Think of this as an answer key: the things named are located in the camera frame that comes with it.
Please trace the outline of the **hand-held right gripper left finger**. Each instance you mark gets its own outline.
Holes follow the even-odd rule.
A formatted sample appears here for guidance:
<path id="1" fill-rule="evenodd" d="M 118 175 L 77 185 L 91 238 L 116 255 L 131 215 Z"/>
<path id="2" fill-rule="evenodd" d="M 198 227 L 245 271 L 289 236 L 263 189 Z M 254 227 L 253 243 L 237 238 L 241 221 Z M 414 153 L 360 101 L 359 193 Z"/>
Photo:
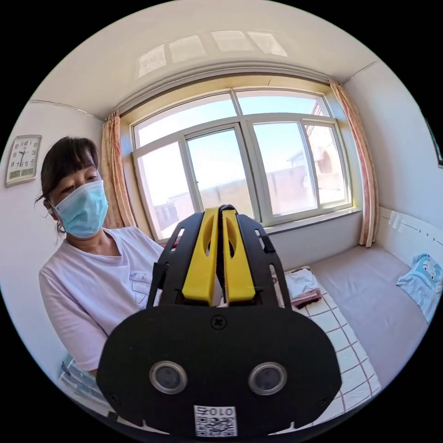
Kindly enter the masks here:
<path id="1" fill-rule="evenodd" d="M 213 298 L 218 248 L 217 207 L 206 209 L 199 226 L 194 251 L 182 293 L 185 298 Z"/>

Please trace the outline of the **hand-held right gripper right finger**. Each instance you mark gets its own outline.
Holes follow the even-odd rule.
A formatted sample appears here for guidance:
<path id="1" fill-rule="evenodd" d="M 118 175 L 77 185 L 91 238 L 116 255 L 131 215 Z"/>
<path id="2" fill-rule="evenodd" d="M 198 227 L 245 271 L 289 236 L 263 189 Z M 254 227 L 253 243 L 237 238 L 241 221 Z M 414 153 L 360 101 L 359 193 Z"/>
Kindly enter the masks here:
<path id="1" fill-rule="evenodd" d="M 222 211 L 222 234 L 226 304 L 249 303 L 256 291 L 235 210 Z"/>

